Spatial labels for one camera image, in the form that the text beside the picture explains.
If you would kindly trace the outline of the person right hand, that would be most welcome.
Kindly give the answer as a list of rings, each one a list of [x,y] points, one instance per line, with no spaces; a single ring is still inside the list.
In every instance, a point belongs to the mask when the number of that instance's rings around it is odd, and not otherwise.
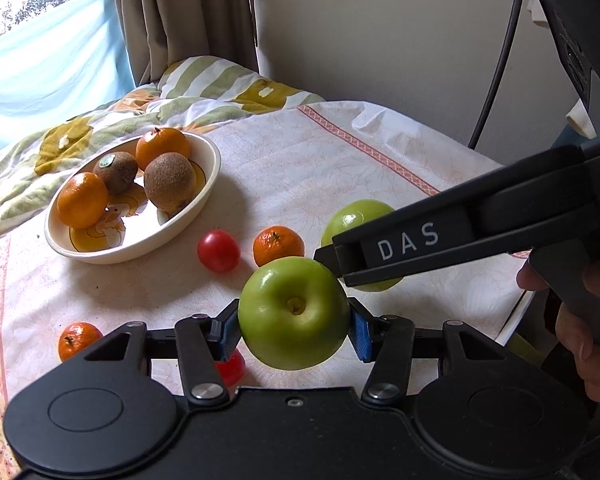
[[[583,283],[589,292],[600,297],[600,263],[592,264],[583,272]],[[555,332],[559,342],[574,355],[586,394],[591,400],[600,402],[600,346],[594,344],[588,324],[562,304]]]

